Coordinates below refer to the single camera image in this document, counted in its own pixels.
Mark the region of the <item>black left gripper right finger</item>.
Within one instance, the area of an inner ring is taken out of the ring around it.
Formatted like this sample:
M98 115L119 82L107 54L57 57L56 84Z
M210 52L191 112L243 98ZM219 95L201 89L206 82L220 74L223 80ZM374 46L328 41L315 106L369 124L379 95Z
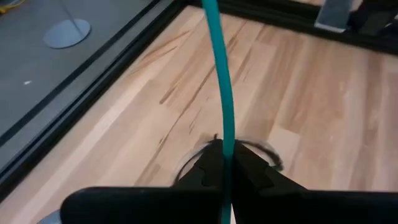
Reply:
M309 190L240 142L231 188L236 223L397 223L397 193Z

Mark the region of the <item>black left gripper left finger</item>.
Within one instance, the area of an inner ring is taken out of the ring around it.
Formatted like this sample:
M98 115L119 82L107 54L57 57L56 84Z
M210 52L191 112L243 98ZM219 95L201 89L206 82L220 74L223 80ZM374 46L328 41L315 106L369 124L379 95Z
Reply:
M223 142L212 140L193 167L170 187L88 187L70 194L62 223L219 223Z

